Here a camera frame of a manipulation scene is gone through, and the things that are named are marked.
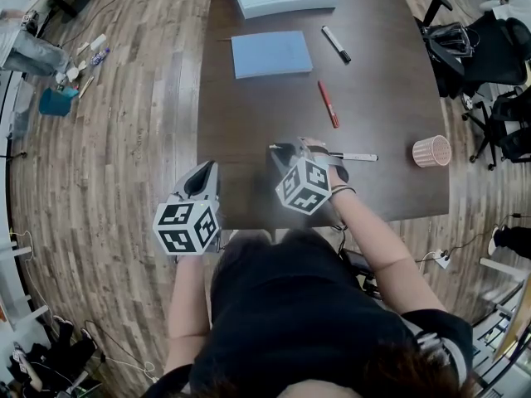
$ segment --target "pink cup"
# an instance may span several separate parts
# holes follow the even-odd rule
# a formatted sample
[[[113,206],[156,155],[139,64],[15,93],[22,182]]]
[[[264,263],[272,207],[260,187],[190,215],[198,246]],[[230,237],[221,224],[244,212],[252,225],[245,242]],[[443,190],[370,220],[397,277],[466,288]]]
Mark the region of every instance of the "pink cup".
[[[422,168],[444,167],[451,160],[451,146],[443,136],[426,138],[413,145],[413,159]]]

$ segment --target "dark brown table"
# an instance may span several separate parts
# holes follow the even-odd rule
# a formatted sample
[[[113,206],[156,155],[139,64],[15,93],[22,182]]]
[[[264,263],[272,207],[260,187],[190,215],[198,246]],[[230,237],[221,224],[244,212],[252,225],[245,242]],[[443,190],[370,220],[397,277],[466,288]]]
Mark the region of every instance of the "dark brown table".
[[[345,65],[321,32],[327,25],[352,61]],[[236,80],[231,36],[301,30],[314,70]],[[338,114],[330,122],[317,81]],[[350,183],[384,220],[448,212],[448,168],[419,168],[412,145],[445,135],[441,104],[421,35],[405,0],[340,0],[338,7],[245,20],[236,0],[212,0],[202,60],[197,161],[221,166],[223,228],[319,226],[337,222],[282,210],[272,195],[266,150],[315,137],[329,150],[376,153],[345,162]]]

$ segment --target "red marker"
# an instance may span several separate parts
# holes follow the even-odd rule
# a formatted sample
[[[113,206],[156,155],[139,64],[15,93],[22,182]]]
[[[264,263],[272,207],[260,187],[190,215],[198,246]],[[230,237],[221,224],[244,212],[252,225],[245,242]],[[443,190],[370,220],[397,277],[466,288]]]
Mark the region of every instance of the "red marker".
[[[326,109],[329,112],[330,119],[332,120],[332,125],[335,129],[339,128],[339,120],[338,115],[335,114],[334,108],[332,107],[332,102],[330,102],[329,94],[326,92],[326,89],[324,88],[324,84],[322,81],[317,81],[317,85],[319,86],[319,90],[321,90],[321,95],[323,96],[324,104],[326,104]]]

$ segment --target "power strip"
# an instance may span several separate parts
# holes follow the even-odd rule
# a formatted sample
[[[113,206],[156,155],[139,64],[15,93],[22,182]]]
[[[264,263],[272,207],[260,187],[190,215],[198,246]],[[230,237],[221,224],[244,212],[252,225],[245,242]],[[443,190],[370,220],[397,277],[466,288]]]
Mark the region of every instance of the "power strip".
[[[442,254],[442,250],[440,249],[435,251],[435,254],[433,255],[433,259],[443,269],[446,269],[448,267],[448,264],[450,263],[450,258],[448,257],[445,258]]]

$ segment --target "light blue notebook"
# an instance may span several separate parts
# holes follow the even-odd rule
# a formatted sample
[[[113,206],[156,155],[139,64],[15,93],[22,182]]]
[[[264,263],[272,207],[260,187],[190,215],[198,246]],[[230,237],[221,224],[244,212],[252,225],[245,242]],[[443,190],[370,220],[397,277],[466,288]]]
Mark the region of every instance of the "light blue notebook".
[[[314,69],[302,31],[264,32],[231,40],[237,79]]]

